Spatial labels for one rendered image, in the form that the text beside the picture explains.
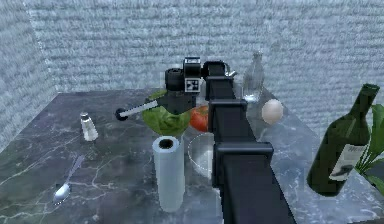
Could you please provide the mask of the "green house plant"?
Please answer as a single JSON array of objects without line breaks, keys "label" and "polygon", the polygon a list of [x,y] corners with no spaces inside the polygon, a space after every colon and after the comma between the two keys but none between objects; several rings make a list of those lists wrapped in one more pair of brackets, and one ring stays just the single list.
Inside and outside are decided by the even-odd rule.
[{"label": "green house plant", "polygon": [[367,173],[375,165],[384,162],[384,158],[379,159],[379,156],[384,153],[384,106],[381,104],[373,105],[372,114],[371,139],[355,170],[384,196],[384,180]]}]

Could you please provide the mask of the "glass salt shaker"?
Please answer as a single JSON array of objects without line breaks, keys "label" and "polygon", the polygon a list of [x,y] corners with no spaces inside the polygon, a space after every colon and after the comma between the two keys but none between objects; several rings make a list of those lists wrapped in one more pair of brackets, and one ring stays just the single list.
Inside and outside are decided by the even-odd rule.
[{"label": "glass salt shaker", "polygon": [[87,112],[80,114],[80,122],[82,126],[83,136],[86,141],[94,141],[98,138],[98,132],[95,125]]}]

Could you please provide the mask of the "silver spoon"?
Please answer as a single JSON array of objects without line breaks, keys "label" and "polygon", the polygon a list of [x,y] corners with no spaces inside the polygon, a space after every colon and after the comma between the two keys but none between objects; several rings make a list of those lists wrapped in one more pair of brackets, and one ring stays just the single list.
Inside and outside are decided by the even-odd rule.
[{"label": "silver spoon", "polygon": [[75,173],[75,171],[81,166],[84,159],[85,159],[84,155],[80,155],[76,159],[74,165],[72,166],[72,168],[70,169],[70,171],[68,173],[68,176],[67,176],[65,182],[54,193],[53,203],[55,205],[61,204],[70,195],[70,191],[71,191],[71,187],[69,184],[70,178]]}]

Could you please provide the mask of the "clear glass bottle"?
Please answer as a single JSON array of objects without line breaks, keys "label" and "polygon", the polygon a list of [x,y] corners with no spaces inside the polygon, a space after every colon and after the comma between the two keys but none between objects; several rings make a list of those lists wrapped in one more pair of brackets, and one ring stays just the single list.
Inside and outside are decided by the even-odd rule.
[{"label": "clear glass bottle", "polygon": [[264,69],[262,57],[262,52],[256,51],[243,76],[243,98],[250,103],[257,103],[263,90]]}]

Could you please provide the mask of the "green lettuce head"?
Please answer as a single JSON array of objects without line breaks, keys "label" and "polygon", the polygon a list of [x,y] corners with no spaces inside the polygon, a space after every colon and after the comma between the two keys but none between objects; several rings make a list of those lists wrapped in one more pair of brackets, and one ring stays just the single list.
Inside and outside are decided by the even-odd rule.
[{"label": "green lettuce head", "polygon": [[180,136],[189,126],[190,112],[174,115],[160,106],[143,111],[142,118],[144,123],[159,135]]}]

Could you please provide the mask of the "beige egg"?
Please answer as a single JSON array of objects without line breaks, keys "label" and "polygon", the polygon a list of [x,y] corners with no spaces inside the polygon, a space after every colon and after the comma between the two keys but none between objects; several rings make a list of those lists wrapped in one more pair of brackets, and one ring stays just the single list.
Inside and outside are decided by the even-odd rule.
[{"label": "beige egg", "polygon": [[277,99],[267,101],[262,107],[263,120],[272,125],[278,122],[283,117],[284,107]]}]

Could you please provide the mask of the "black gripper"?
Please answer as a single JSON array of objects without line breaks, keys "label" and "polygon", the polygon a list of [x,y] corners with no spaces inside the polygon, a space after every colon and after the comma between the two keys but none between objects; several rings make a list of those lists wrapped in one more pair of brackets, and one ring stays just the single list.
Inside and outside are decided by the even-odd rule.
[{"label": "black gripper", "polygon": [[149,100],[132,109],[118,108],[115,117],[119,121],[143,111],[163,106],[168,112],[180,115],[196,106],[196,95],[185,91],[185,78],[181,68],[171,68],[165,71],[166,93],[164,96]]}]

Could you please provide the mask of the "white paper towel roll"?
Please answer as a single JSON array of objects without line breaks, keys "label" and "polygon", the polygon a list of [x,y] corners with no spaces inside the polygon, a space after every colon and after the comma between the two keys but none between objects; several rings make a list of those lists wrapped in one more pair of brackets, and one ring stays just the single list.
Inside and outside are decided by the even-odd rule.
[{"label": "white paper towel roll", "polygon": [[152,150],[160,206],[165,212],[175,212],[185,193],[184,146],[173,136],[161,136]]}]

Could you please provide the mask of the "clear glass bowl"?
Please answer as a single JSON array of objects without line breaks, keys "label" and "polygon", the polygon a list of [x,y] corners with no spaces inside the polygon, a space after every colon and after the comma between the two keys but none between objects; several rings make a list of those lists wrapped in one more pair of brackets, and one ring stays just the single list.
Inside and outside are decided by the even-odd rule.
[{"label": "clear glass bowl", "polygon": [[194,137],[187,147],[194,170],[207,179],[210,179],[212,175],[214,143],[214,135],[207,132]]}]

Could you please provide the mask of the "dark green wine bottle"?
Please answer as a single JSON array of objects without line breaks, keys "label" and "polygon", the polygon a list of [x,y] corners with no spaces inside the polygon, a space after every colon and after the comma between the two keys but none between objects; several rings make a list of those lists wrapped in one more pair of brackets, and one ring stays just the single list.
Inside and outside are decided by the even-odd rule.
[{"label": "dark green wine bottle", "polygon": [[350,111],[328,126],[307,176],[314,192],[326,197],[340,193],[370,141],[366,115],[379,90],[364,84]]}]

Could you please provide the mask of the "red tomato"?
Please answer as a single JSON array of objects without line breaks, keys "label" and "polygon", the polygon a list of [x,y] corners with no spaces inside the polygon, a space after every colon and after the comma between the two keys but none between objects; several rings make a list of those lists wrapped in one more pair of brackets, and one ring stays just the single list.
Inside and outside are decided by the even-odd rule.
[{"label": "red tomato", "polygon": [[200,132],[208,131],[208,106],[199,106],[191,111],[190,125]]}]

